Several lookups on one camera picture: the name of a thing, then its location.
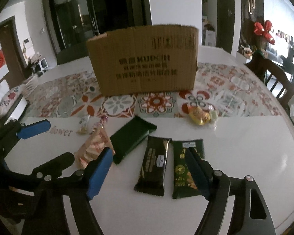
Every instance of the white label on package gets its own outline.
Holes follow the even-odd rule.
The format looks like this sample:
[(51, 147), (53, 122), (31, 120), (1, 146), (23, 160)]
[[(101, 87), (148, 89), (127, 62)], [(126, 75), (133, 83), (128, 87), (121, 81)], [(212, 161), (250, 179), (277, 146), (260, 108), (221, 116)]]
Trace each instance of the white label on package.
[(189, 148), (189, 147), (196, 147), (196, 142), (195, 141), (191, 141), (191, 142), (183, 142), (182, 146), (184, 148)]
[(157, 157), (157, 167), (162, 167), (165, 163), (165, 156), (164, 155), (158, 155)]

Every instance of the brown cardboard box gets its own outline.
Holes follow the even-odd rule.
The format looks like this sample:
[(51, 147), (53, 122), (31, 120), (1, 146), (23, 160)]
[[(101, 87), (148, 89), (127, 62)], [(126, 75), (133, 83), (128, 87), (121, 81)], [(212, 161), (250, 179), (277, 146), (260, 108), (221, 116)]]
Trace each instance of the brown cardboard box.
[(198, 29), (157, 25), (119, 29), (87, 41), (105, 96), (193, 89)]

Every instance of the green snack package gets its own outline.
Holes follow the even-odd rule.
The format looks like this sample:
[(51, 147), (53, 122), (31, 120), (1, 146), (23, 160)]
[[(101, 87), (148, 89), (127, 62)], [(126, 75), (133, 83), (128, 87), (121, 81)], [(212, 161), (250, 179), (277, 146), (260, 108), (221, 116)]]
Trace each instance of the green snack package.
[(147, 148), (135, 191), (163, 196), (164, 178), (171, 139), (148, 136)]
[(113, 156), (115, 164), (119, 164), (126, 155), (156, 129), (156, 125), (135, 116), (113, 134), (110, 140), (115, 150), (115, 155)]
[(201, 195), (188, 171), (185, 162), (185, 150), (194, 147), (201, 158), (204, 158), (203, 140), (172, 141), (174, 152), (174, 189), (172, 198), (179, 199)]

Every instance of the red paper decoration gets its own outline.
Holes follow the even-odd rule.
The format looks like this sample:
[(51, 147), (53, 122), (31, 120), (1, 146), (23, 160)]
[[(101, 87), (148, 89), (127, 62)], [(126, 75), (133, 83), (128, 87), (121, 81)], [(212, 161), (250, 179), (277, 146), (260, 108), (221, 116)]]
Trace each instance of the red paper decoration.
[(254, 26), (255, 26), (254, 33), (256, 35), (259, 35), (259, 36), (263, 35), (269, 43), (271, 43), (272, 45), (274, 45), (274, 43), (275, 43), (274, 38), (272, 37), (271, 34), (269, 34), (269, 31), (272, 28), (272, 23), (271, 23), (270, 20), (267, 20), (265, 22), (265, 27), (263, 27), (262, 24), (259, 23), (259, 22), (256, 22), (254, 24)]

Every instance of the white basket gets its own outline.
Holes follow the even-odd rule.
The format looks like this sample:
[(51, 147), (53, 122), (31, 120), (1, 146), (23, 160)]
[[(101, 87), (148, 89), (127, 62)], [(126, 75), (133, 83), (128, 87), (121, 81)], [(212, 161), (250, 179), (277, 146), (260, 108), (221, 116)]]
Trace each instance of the white basket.
[(24, 90), (23, 90), (23, 97), (27, 98), (38, 86), (38, 75), (35, 74), (29, 82), (26, 83)]

